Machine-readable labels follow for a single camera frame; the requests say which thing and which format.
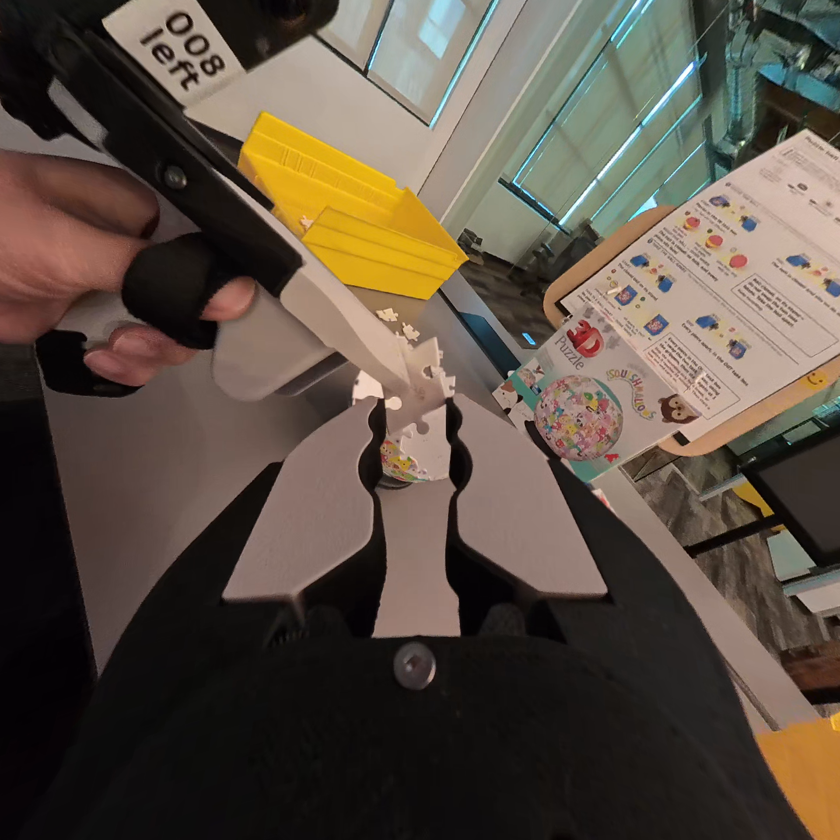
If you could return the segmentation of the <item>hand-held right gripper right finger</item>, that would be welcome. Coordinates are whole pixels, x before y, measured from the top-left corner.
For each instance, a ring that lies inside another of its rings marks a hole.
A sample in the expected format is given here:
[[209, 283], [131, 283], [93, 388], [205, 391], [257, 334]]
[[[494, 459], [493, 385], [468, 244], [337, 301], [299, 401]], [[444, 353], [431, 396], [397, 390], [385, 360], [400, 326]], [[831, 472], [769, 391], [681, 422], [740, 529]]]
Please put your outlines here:
[[465, 395], [446, 404], [450, 445], [446, 577], [460, 634], [498, 605], [524, 618], [541, 603], [607, 597], [550, 461], [508, 421]]

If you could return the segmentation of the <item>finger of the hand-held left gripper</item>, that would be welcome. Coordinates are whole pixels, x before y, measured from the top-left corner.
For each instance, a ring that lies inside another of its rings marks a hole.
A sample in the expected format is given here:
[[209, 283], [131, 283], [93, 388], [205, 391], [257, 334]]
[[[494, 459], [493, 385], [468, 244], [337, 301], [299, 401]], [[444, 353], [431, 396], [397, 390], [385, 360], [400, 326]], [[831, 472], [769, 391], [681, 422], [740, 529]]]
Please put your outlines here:
[[388, 392], [409, 391], [406, 341], [321, 262], [305, 263], [285, 285], [280, 302], [325, 346], [373, 376]]

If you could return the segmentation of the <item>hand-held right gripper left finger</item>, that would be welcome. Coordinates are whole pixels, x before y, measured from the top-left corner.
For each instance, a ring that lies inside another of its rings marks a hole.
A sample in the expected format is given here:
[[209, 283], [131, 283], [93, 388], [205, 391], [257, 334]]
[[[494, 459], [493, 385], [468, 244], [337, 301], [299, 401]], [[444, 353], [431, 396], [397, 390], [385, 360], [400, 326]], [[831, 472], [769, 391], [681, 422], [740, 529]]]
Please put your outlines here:
[[282, 463], [223, 593], [225, 602], [280, 602], [302, 619], [337, 611], [371, 636], [386, 575], [383, 400], [367, 397], [329, 420]]

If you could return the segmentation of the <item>single white puzzle piece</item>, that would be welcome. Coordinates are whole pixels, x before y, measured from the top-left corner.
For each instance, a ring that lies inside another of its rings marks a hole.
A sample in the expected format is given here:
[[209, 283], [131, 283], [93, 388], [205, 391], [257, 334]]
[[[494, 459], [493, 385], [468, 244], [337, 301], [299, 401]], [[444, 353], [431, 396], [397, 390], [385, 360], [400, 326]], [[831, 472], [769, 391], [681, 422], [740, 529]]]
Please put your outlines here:
[[405, 427], [414, 422], [424, 423], [427, 414], [442, 407], [455, 394], [455, 378], [447, 375], [444, 353], [435, 337], [414, 345], [404, 336], [395, 336], [395, 362], [400, 377], [388, 374], [383, 381], [386, 399], [401, 401], [391, 408], [389, 424]]

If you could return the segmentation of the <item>partly built puzzle ball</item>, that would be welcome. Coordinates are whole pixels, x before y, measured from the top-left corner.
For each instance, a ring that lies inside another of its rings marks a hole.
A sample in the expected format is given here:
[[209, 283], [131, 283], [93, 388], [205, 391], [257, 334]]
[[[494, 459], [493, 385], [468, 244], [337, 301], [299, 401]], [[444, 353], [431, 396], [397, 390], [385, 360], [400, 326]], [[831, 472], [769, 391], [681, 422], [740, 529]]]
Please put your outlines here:
[[439, 481], [448, 478], [451, 447], [446, 434], [446, 407], [424, 415], [427, 431], [417, 426], [397, 429], [392, 415], [402, 403], [398, 397], [384, 399], [387, 433], [381, 445], [383, 479], [400, 484]]

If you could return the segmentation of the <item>colourful puzzle box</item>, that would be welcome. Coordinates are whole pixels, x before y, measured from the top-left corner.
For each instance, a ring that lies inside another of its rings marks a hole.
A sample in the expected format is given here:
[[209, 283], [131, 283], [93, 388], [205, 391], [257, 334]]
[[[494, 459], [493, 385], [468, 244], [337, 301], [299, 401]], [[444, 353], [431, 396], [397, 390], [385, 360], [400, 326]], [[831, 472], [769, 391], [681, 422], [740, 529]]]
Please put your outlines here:
[[593, 308], [569, 316], [492, 395], [519, 431], [533, 422], [583, 482], [700, 418]]

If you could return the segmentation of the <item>yellow plastic bin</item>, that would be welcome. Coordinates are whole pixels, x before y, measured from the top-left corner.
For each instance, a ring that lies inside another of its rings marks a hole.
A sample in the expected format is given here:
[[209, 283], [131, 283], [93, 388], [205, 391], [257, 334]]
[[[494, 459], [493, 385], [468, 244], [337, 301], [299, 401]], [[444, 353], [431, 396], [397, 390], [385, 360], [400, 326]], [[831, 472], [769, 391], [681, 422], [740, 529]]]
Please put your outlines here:
[[[346, 286], [425, 301], [468, 260], [411, 190], [268, 112], [238, 169]], [[302, 237], [303, 215], [318, 220]]]
[[756, 737], [782, 792], [814, 839], [839, 838], [839, 715]]

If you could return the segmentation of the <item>person's dark clothing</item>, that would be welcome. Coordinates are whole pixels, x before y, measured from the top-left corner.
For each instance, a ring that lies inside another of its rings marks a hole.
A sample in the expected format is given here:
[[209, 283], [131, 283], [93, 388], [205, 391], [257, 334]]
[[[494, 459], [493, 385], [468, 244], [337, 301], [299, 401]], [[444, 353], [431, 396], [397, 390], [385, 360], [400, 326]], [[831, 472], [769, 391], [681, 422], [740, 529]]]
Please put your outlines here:
[[1, 410], [1, 838], [17, 838], [93, 684], [88, 620], [41, 397]]

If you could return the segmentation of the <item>white framed glass partition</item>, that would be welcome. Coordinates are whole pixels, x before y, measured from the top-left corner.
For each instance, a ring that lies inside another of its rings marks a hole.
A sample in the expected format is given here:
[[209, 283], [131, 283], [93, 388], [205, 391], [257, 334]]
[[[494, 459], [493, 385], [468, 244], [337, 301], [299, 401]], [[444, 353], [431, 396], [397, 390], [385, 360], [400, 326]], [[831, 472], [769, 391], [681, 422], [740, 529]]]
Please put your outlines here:
[[707, 2], [340, 2], [319, 39], [406, 116], [386, 164], [451, 227], [501, 182], [565, 224], [700, 92]]

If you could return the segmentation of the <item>white illustrated task sheet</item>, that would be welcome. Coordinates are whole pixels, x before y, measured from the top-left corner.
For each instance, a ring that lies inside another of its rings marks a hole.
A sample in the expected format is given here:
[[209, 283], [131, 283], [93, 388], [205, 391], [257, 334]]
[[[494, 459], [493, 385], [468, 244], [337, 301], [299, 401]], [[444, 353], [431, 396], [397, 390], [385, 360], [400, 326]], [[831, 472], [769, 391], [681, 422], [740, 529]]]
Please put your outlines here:
[[590, 306], [700, 417], [690, 442], [839, 353], [839, 152], [810, 130], [635, 234]]

